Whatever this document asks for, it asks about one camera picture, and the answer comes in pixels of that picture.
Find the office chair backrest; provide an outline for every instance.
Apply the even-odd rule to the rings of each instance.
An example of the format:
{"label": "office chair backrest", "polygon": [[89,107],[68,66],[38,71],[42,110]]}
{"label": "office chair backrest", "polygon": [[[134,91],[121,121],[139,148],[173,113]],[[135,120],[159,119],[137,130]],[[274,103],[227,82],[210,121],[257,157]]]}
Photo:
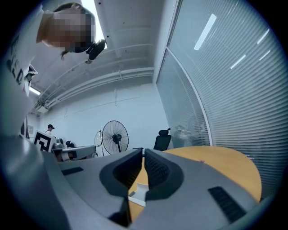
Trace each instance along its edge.
{"label": "office chair backrest", "polygon": [[167,150],[170,140],[171,140],[171,135],[168,135],[169,130],[170,128],[167,130],[159,131],[159,136],[156,137],[154,149],[159,150],[159,151]]}

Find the person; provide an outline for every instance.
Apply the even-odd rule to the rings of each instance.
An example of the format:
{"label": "person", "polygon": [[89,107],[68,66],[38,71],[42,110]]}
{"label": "person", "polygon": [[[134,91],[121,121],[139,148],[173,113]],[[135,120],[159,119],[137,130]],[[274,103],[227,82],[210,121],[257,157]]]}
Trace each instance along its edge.
{"label": "person", "polygon": [[51,124],[49,124],[47,128],[48,128],[48,130],[46,130],[45,133],[52,136],[52,130],[55,128]]}
{"label": "person", "polygon": [[63,59],[68,52],[87,50],[95,38],[95,17],[78,3],[67,3],[53,12],[36,8],[22,23],[0,65],[0,136],[21,134],[29,138],[27,114],[33,108],[26,78],[36,44],[58,47]]}

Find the wooden desk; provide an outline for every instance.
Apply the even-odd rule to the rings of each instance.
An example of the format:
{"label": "wooden desk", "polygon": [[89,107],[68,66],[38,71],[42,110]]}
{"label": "wooden desk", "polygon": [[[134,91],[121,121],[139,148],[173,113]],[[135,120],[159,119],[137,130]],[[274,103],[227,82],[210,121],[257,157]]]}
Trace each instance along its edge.
{"label": "wooden desk", "polygon": [[[191,160],[203,160],[205,164],[212,166],[242,186],[257,202],[260,201],[262,190],[260,174],[255,164],[244,154],[233,149],[217,146],[192,146],[166,150],[165,152]],[[142,169],[129,189],[129,193],[137,189],[136,183],[148,184],[148,176],[144,168],[144,158]],[[131,201],[129,201],[129,206],[131,218],[135,220],[144,207]]]}

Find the black hair clip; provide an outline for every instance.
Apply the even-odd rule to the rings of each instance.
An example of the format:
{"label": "black hair clip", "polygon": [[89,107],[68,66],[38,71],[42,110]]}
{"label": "black hair clip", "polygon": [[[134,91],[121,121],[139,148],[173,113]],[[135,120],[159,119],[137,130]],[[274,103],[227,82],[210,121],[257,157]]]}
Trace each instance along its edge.
{"label": "black hair clip", "polygon": [[106,41],[100,39],[97,43],[93,42],[92,45],[86,50],[86,54],[89,54],[89,58],[85,61],[86,64],[91,64],[92,61],[104,50]]}

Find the white ceiling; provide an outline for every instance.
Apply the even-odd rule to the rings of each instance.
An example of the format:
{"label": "white ceiling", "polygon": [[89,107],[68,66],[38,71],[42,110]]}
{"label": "white ceiling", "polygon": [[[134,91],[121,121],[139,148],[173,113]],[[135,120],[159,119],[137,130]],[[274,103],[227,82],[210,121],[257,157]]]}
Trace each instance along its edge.
{"label": "white ceiling", "polygon": [[[45,2],[43,10],[52,11],[62,2],[59,0]],[[87,65],[84,63],[88,58],[85,52],[68,53],[62,61],[61,49],[47,47],[43,43],[37,44],[32,65],[39,74],[34,76],[31,86],[41,91],[41,95],[39,98],[30,93],[30,98],[34,102],[40,100],[48,103],[72,87],[106,74],[153,67],[164,1],[96,0],[94,2],[107,49]]]}

